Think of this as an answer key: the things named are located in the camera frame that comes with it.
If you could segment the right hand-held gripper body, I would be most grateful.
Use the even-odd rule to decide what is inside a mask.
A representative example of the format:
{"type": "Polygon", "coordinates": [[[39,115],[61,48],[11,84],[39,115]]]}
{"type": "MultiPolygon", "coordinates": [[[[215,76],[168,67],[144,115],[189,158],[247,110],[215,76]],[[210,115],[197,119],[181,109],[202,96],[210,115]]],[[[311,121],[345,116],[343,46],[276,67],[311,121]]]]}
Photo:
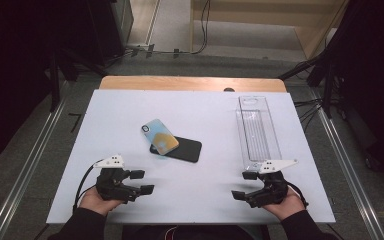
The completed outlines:
{"type": "Polygon", "coordinates": [[[287,181],[281,170],[297,163],[297,160],[263,160],[260,163],[251,164],[245,171],[257,172],[257,179],[263,182],[263,188],[246,193],[245,201],[252,208],[281,203],[288,191],[287,181]]]}

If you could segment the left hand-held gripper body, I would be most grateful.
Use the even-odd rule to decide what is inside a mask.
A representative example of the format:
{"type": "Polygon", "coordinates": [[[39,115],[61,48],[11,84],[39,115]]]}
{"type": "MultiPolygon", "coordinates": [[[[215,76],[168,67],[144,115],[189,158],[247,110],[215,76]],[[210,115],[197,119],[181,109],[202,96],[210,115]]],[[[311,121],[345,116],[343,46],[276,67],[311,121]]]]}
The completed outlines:
{"type": "Polygon", "coordinates": [[[93,167],[100,169],[95,186],[103,200],[121,200],[127,203],[134,202],[140,196],[140,188],[123,183],[129,178],[131,171],[125,169],[124,160],[120,155],[99,160],[93,167]]]}

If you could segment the clear plastic rack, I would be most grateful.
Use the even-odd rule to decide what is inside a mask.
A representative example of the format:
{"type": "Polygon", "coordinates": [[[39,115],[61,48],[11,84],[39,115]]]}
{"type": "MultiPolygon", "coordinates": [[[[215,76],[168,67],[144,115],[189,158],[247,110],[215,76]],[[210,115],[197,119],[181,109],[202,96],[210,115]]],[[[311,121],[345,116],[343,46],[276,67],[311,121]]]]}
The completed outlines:
{"type": "Polygon", "coordinates": [[[264,96],[240,96],[236,120],[245,170],[258,171],[268,160],[282,158],[264,96]]]}

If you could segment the blue orange patterned phone case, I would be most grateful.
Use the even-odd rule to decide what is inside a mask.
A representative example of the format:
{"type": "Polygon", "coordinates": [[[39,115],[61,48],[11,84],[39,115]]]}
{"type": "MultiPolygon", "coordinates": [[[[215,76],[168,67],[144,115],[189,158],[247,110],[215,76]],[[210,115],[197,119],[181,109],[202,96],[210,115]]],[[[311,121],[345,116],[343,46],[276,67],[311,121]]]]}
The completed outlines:
{"type": "Polygon", "coordinates": [[[141,131],[160,155],[166,155],[179,146],[178,140],[160,119],[144,124],[141,131]]]}

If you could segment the black phone case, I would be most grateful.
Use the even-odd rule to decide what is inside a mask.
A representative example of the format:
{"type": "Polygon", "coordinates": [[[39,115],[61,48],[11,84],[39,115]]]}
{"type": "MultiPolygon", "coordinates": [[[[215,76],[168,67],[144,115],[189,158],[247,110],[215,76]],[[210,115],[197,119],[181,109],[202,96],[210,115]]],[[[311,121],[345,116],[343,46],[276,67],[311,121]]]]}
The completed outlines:
{"type": "Polygon", "coordinates": [[[199,159],[202,143],[196,140],[186,139],[177,136],[170,136],[167,141],[159,141],[157,146],[150,145],[149,151],[158,155],[158,147],[170,146],[174,143],[177,144],[176,148],[171,149],[165,154],[165,157],[170,157],[178,160],[183,160],[191,163],[196,163],[199,159]]]}

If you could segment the person's right hand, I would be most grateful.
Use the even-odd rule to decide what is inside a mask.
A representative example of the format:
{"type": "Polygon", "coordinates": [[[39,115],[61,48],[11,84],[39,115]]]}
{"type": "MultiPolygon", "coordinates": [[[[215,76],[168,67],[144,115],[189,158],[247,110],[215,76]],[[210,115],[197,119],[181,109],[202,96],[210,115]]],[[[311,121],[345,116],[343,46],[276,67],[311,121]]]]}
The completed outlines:
{"type": "Polygon", "coordinates": [[[288,189],[286,197],[281,203],[264,205],[263,208],[272,213],[280,221],[305,209],[301,198],[291,188],[288,189]]]}

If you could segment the person's left hand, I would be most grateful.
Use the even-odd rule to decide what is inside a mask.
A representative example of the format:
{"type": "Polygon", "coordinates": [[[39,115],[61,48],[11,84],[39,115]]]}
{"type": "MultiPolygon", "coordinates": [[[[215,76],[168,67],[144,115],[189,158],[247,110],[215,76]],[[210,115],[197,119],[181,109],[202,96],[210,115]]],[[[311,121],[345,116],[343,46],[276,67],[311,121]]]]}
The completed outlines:
{"type": "Polygon", "coordinates": [[[110,211],[123,204],[121,200],[103,200],[95,187],[87,190],[82,197],[79,207],[91,210],[102,216],[106,216],[110,211]]]}

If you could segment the white table board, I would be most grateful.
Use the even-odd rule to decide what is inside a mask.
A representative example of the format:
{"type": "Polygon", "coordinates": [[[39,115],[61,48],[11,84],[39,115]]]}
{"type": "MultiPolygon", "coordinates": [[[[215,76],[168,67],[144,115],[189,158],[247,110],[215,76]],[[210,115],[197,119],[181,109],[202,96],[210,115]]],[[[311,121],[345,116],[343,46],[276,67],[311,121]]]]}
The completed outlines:
{"type": "Polygon", "coordinates": [[[275,217],[233,198],[259,180],[245,180],[236,121],[239,92],[97,90],[68,159],[48,220],[64,223],[78,187],[93,185],[93,163],[120,155],[129,170],[142,169],[138,185],[151,195],[113,210],[111,223],[264,224],[275,217]],[[196,163],[153,155],[140,128],[160,119],[176,136],[202,143],[196,163]]]}

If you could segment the wooden desk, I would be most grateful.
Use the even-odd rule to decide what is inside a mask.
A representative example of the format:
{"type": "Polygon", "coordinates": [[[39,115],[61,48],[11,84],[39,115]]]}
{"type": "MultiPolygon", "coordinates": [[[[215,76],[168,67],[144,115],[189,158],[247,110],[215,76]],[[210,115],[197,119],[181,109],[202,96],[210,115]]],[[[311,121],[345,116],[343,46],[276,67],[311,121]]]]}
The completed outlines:
{"type": "Polygon", "coordinates": [[[163,90],[163,91],[226,91],[280,92],[286,91],[280,79],[187,77],[187,76],[106,76],[100,90],[163,90]]]}

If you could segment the black metal stand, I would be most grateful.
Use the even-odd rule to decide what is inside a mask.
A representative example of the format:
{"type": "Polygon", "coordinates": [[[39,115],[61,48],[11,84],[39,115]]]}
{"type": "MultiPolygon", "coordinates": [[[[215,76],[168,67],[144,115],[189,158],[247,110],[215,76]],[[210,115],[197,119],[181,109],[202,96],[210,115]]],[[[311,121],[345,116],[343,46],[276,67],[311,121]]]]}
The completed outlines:
{"type": "Polygon", "coordinates": [[[328,50],[323,50],[320,54],[310,60],[298,63],[292,70],[278,76],[278,79],[284,81],[304,70],[308,70],[309,68],[311,68],[311,72],[306,80],[307,85],[309,87],[317,87],[321,82],[324,82],[321,104],[324,113],[328,118],[331,118],[330,108],[333,82],[335,78],[335,65],[333,64],[332,54],[328,50]]]}
{"type": "Polygon", "coordinates": [[[108,73],[93,64],[91,61],[75,53],[71,49],[59,48],[54,49],[49,57],[49,79],[51,82],[51,107],[50,111],[54,112],[61,102],[59,73],[62,73],[67,81],[76,81],[79,72],[75,68],[74,63],[80,63],[87,69],[96,73],[101,77],[105,77],[108,73]]]}

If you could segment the dark cabinet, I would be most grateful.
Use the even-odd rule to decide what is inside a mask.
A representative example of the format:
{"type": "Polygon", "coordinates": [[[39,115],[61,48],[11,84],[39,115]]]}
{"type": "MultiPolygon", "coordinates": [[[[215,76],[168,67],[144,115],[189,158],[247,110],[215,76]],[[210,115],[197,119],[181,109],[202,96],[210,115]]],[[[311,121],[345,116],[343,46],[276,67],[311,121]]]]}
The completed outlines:
{"type": "Polygon", "coordinates": [[[87,0],[94,37],[97,63],[104,66],[110,59],[125,53],[134,17],[130,0],[87,0]]]}

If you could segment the black curtain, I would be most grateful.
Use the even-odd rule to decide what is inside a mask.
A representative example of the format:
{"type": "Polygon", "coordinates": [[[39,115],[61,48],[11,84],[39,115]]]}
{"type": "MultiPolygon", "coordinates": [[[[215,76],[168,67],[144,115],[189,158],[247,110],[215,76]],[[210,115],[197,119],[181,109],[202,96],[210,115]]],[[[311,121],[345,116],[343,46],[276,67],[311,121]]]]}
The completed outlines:
{"type": "Polygon", "coordinates": [[[0,0],[0,154],[51,92],[51,56],[84,0],[0,0]]]}
{"type": "Polygon", "coordinates": [[[335,37],[346,119],[369,167],[384,171],[384,0],[350,0],[335,37]]]}

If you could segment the light wooden shelf unit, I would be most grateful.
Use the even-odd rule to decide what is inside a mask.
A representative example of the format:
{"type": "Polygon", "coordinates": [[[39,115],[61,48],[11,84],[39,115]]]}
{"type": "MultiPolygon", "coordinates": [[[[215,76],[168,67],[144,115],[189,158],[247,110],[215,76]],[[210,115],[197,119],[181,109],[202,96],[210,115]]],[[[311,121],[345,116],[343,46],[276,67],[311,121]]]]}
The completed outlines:
{"type": "Polygon", "coordinates": [[[307,59],[319,54],[350,0],[210,0],[210,21],[293,26],[307,59]]]}

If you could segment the aluminium floor rail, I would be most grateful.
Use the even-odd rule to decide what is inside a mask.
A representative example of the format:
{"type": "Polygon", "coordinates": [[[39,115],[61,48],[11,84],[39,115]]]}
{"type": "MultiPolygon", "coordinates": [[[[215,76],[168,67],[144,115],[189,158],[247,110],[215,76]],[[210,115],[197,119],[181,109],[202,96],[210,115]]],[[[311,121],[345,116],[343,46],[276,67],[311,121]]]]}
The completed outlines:
{"type": "Polygon", "coordinates": [[[25,159],[16,180],[11,185],[10,192],[6,196],[0,208],[0,240],[3,239],[17,211],[17,208],[26,192],[34,171],[40,162],[43,151],[48,144],[49,138],[55,129],[65,104],[66,100],[63,99],[57,104],[54,111],[46,113],[46,121],[41,126],[40,132],[34,138],[34,144],[29,150],[29,155],[25,159]]]}
{"type": "Polygon", "coordinates": [[[384,230],[378,219],[377,213],[375,212],[372,203],[358,177],[358,174],[356,173],[351,163],[351,160],[343,142],[340,139],[333,120],[329,119],[323,110],[319,110],[318,115],[329,138],[329,141],[331,142],[336,155],[336,159],[340,165],[342,173],[344,174],[346,182],[349,186],[351,194],[355,200],[358,211],[362,217],[371,240],[384,240],[384,230]]]}

